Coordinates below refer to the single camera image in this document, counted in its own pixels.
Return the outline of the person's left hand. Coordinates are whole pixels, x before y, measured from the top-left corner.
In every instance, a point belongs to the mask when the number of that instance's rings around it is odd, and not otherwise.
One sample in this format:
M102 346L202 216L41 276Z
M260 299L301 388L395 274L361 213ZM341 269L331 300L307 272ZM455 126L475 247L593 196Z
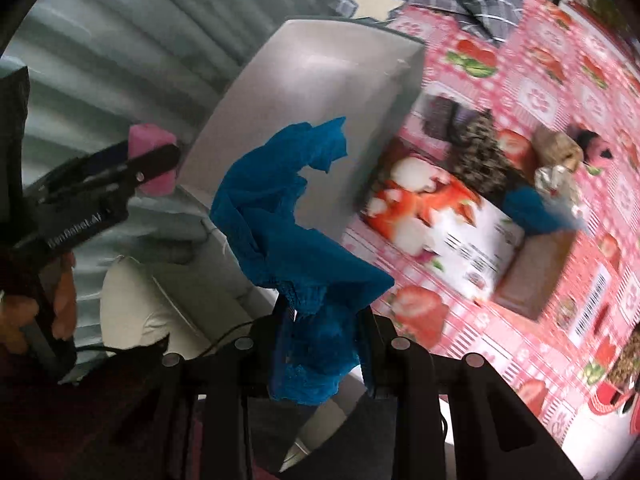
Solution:
M52 335L55 339L69 340L77 326L77 292L73 270L75 255L68 252L62 257L62 272L54 288ZM9 353L21 354L27 350L22 328L35 321L39 312L35 299L24 296L3 295L1 299L1 348Z

